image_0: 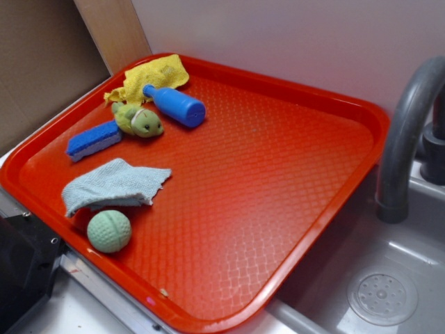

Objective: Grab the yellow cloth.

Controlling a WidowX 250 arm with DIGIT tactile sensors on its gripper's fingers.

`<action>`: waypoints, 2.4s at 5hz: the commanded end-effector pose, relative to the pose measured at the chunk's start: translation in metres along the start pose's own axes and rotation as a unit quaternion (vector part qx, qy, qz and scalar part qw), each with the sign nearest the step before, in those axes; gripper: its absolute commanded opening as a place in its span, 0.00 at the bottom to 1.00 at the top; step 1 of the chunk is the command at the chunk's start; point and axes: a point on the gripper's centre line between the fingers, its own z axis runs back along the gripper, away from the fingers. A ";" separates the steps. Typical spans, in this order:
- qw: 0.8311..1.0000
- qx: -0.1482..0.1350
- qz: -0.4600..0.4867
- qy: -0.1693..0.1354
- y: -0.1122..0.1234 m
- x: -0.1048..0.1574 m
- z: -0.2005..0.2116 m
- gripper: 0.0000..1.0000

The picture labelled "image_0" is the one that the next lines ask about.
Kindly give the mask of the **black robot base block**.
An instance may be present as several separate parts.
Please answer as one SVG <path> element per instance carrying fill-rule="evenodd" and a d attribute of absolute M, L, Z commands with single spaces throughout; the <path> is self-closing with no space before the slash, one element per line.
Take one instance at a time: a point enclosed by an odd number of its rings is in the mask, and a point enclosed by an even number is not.
<path fill-rule="evenodd" d="M 27 212 L 1 218 L 1 332 L 12 333 L 52 295 L 65 242 Z"/>

